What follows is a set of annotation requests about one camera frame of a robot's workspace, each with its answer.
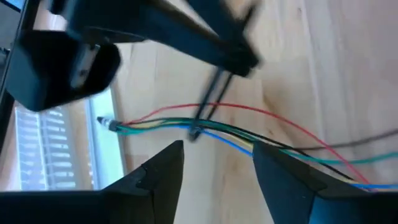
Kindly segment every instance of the red wire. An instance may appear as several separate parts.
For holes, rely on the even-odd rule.
[[[138,123],[141,122],[147,118],[149,118],[150,116],[160,113],[162,111],[165,110],[171,110],[171,109],[177,109],[177,108],[186,108],[186,107],[192,107],[192,106],[199,106],[199,103],[189,103],[189,104],[184,104],[184,105],[173,105],[173,106],[165,106],[162,108],[159,108],[151,113],[149,113],[148,115],[143,116],[142,118],[139,119],[135,119],[132,121],[129,121],[127,123],[124,123],[126,125],[129,124],[134,124],[134,123]],[[301,127],[300,125],[294,123],[293,121],[290,121],[284,117],[281,117],[277,114],[271,113],[269,111],[266,110],[262,110],[259,108],[253,108],[250,106],[244,106],[244,105],[237,105],[237,104],[233,104],[233,103],[207,103],[207,105],[218,105],[218,106],[227,106],[227,107],[232,107],[232,108],[242,108],[242,109],[246,109],[246,110],[252,110],[252,111],[257,111],[266,115],[269,115],[271,117],[274,117],[280,121],[283,121],[297,129],[299,129],[300,131],[302,131],[303,133],[305,133],[306,135],[310,136],[311,138],[313,138],[314,140],[316,140],[317,142],[319,142],[319,144],[321,144],[323,147],[325,147],[325,149],[329,150],[333,155],[335,155],[338,159],[340,159],[341,161],[343,161],[343,163],[359,178],[362,180],[363,183],[365,184],[369,184],[369,181],[357,170],[355,169],[355,167],[350,164],[346,159],[344,159],[343,156],[341,156],[338,152],[336,152],[334,149],[332,149],[327,143],[325,143],[324,141],[322,141],[321,139],[319,139],[318,137],[316,137],[316,135],[312,134],[310,131],[307,131],[305,128]]]

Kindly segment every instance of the wire bundle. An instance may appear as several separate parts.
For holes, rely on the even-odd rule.
[[[169,109],[175,109],[175,108],[184,108],[184,107],[190,107],[190,106],[197,106],[197,104],[188,104],[188,105],[176,105],[176,106],[168,106],[165,108],[161,108],[159,110],[156,110],[150,114],[148,114],[147,116],[144,116],[140,119],[134,120],[134,121],[130,121],[124,124],[120,124],[118,125],[118,129],[119,129],[119,134],[140,134],[140,133],[144,133],[144,132],[148,132],[148,131],[153,131],[156,129],[160,129],[160,128],[183,128],[183,129],[188,129],[188,127],[191,125],[192,119],[191,118],[159,118],[159,119],[152,119],[152,120],[147,120],[145,121],[145,119],[149,118],[150,116],[156,114],[156,113],[160,113],[163,110],[169,110]],[[376,161],[380,161],[380,160],[384,160],[384,159],[390,159],[393,157],[398,157],[398,152],[392,152],[392,153],[388,153],[388,154],[383,154],[383,155],[379,155],[376,157],[372,157],[372,158],[368,158],[368,159],[360,159],[360,160],[355,160],[355,161],[347,161],[344,158],[342,158],[334,149],[332,149],[329,145],[327,145],[326,143],[324,143],[322,140],[318,139],[315,135],[313,135],[312,133],[308,132],[306,129],[304,129],[303,127],[285,119],[280,117],[277,114],[273,114],[271,112],[268,111],[264,111],[261,109],[257,109],[257,108],[250,108],[247,106],[243,106],[243,105],[234,105],[234,104],[229,104],[229,103],[220,103],[219,106],[229,106],[229,107],[235,107],[235,108],[243,108],[243,109],[247,109],[247,110],[253,110],[253,111],[257,111],[269,116],[272,116],[274,118],[277,118],[289,125],[292,125],[293,127],[303,131],[305,134],[309,135],[310,137],[314,138],[316,141],[318,141],[320,144],[322,144],[324,146],[325,149],[329,150],[332,154],[334,154],[339,160],[325,160],[325,159],[318,159],[318,158],[314,158],[309,156],[308,154],[304,153],[302,150],[305,148],[294,148],[291,146],[288,146],[284,143],[275,141],[273,139],[267,138],[265,136],[261,136],[259,134],[256,133],[252,133],[248,130],[242,129],[242,128],[238,128],[229,124],[224,124],[224,123],[219,123],[216,121],[208,121],[208,120],[199,120],[199,127],[201,128],[201,131],[206,134],[207,136],[216,138],[220,141],[225,142],[226,144],[229,144],[230,146],[236,148],[237,150],[243,152],[246,155],[251,156],[251,151],[247,150],[227,139],[224,139],[214,133],[211,133],[205,129],[209,129],[209,130],[214,130],[214,131],[219,131],[222,132],[224,134],[226,134],[227,136],[229,136],[230,138],[233,138],[235,141],[238,141],[241,143],[241,145],[248,147],[250,149],[252,149],[252,144],[254,141],[265,141],[269,144],[274,145],[275,147],[278,147],[282,152],[290,155],[290,156],[294,156],[298,159],[301,160],[305,160],[305,161],[310,161],[310,162],[317,162],[321,165],[323,165],[324,167],[326,167],[327,169],[332,170],[333,172],[336,172],[337,174],[341,175],[342,177],[344,177],[345,180],[347,180],[347,182],[353,184],[356,187],[360,187],[363,189],[397,189],[398,185],[370,185],[369,182],[366,180],[365,177],[363,177],[362,174],[360,174],[360,172],[358,172],[354,167],[353,164],[367,164],[370,162],[376,162]],[[330,165],[340,165],[340,164],[344,164],[347,167],[349,167],[358,177],[358,179],[362,180],[362,182],[364,182],[365,184],[359,184],[355,181],[353,181],[353,179],[340,172],[339,170],[335,169],[334,167],[330,166]]]

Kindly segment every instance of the green wire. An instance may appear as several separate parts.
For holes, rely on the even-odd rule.
[[[253,141],[257,141],[258,140],[256,138],[254,138],[254,137],[252,137],[252,136],[240,131],[240,130],[233,129],[233,128],[230,128],[230,127],[226,128],[225,126],[223,127],[223,125],[221,125],[221,124],[213,124],[213,123],[206,122],[206,121],[201,121],[201,123],[208,123],[208,124],[210,124],[209,126],[212,126],[212,127],[228,129],[229,131],[235,132],[236,134],[242,135],[242,136],[244,136],[244,137],[246,137],[248,139],[252,139]],[[181,122],[181,123],[178,123],[178,124],[160,124],[158,126],[154,126],[154,127],[151,127],[151,128],[139,128],[139,129],[132,128],[132,127],[126,127],[126,126],[118,126],[120,129],[125,130],[125,131],[118,132],[118,134],[123,134],[123,135],[142,134],[142,133],[146,133],[148,131],[154,131],[154,130],[159,129],[159,128],[167,128],[167,127],[171,128],[171,127],[173,127],[175,125],[188,125],[188,124],[190,124],[190,122]],[[319,158],[314,158],[314,157],[303,156],[303,155],[291,152],[291,151],[289,151],[287,149],[282,149],[282,152],[284,152],[284,153],[286,153],[286,154],[288,154],[290,156],[294,156],[294,157],[296,157],[298,159],[302,159],[302,160],[310,161],[310,162],[319,162],[319,163],[324,163],[324,164],[329,164],[329,165],[344,164],[342,161],[334,160],[334,159],[319,159]],[[352,160],[352,161],[349,161],[349,163],[350,164],[370,164],[370,163],[373,163],[373,162],[382,161],[382,160],[386,160],[386,159],[392,159],[392,158],[396,158],[396,157],[398,157],[398,152],[390,152],[390,153],[387,153],[387,154],[381,154],[381,155],[370,157],[370,158],[367,158],[367,159]]]

